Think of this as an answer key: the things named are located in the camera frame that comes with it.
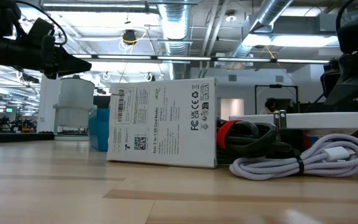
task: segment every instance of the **product box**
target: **product box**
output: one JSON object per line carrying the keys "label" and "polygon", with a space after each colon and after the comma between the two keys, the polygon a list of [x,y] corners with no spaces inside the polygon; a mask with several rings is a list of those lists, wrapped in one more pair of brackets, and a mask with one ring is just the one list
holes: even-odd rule
{"label": "product box", "polygon": [[216,166],[214,78],[113,83],[107,160]]}
{"label": "product box", "polygon": [[[273,114],[230,116],[229,119],[275,123]],[[358,112],[286,114],[285,129],[302,129],[316,137],[334,133],[352,134],[358,130]]]}

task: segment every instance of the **air duct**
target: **air duct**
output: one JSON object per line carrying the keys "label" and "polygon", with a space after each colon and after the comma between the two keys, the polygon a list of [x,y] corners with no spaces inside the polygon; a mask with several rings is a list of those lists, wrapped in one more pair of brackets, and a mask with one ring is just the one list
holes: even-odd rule
{"label": "air duct", "polygon": [[232,53],[232,57],[246,57],[253,46],[247,45],[247,35],[255,29],[263,26],[271,26],[285,11],[285,9],[293,2],[293,0],[264,0],[260,10],[255,15],[249,16],[245,23],[243,32],[244,40]]}
{"label": "air duct", "polygon": [[[168,40],[183,40],[188,37],[191,6],[184,4],[158,5],[164,37]],[[189,45],[181,42],[166,42],[168,55],[187,55]],[[171,79],[190,78],[189,67],[184,63],[170,65]]]}

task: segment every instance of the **coiled cable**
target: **coiled cable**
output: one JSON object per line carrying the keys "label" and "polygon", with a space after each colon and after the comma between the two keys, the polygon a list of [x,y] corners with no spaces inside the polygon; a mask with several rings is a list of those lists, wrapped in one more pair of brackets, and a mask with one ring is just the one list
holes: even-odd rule
{"label": "coiled cable", "polygon": [[256,158],[291,151],[291,145],[276,141],[278,129],[274,124],[218,120],[217,128],[218,148],[238,157]]}
{"label": "coiled cable", "polygon": [[[324,149],[342,146],[356,154],[348,161],[325,162],[328,154]],[[324,177],[347,177],[358,172],[358,138],[346,134],[329,134],[322,137],[300,155],[305,166],[304,174]],[[230,171],[250,180],[268,180],[297,174],[300,164],[296,158],[248,159],[240,158],[230,165]]]}

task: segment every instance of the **wooden desk surface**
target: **wooden desk surface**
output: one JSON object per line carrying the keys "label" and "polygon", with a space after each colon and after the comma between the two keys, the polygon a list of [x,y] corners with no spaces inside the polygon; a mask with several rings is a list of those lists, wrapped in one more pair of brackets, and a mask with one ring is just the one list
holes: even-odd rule
{"label": "wooden desk surface", "polygon": [[0,223],[358,223],[358,175],[254,182],[105,157],[87,142],[0,144]]}

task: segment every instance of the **blue box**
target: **blue box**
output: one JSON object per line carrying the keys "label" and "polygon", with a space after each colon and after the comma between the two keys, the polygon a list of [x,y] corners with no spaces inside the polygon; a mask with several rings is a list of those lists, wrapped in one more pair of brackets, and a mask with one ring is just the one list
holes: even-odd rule
{"label": "blue box", "polygon": [[109,116],[109,109],[98,109],[89,116],[89,142],[102,152],[108,150]]}

